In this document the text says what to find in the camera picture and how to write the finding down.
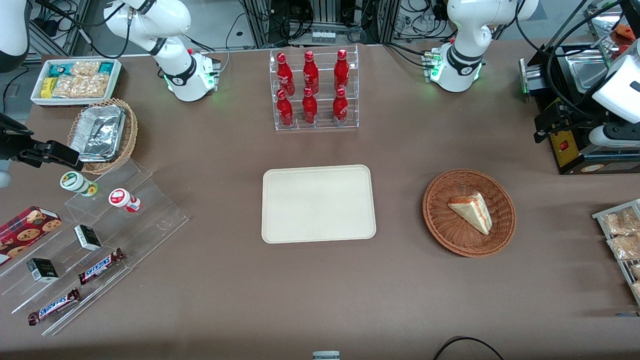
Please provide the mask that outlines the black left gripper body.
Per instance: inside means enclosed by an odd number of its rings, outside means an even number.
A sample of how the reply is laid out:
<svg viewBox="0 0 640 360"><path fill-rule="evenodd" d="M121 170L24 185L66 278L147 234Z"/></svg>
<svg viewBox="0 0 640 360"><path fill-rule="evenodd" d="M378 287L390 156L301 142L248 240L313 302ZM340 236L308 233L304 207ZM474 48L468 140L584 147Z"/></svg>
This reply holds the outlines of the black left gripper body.
<svg viewBox="0 0 640 360"><path fill-rule="evenodd" d="M595 122L576 111L563 107L567 128L562 132L562 140L574 143L591 143L589 135L595 129Z"/></svg>

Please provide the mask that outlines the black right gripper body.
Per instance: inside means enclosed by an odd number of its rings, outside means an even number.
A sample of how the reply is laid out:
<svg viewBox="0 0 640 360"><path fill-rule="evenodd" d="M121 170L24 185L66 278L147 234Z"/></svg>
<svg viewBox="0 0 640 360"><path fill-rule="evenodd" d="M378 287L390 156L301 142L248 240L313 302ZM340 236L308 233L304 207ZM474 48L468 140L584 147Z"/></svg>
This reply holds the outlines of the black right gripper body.
<svg viewBox="0 0 640 360"><path fill-rule="evenodd" d="M0 159L20 161L22 150L32 150L35 145L32 135L22 123L0 114Z"/></svg>

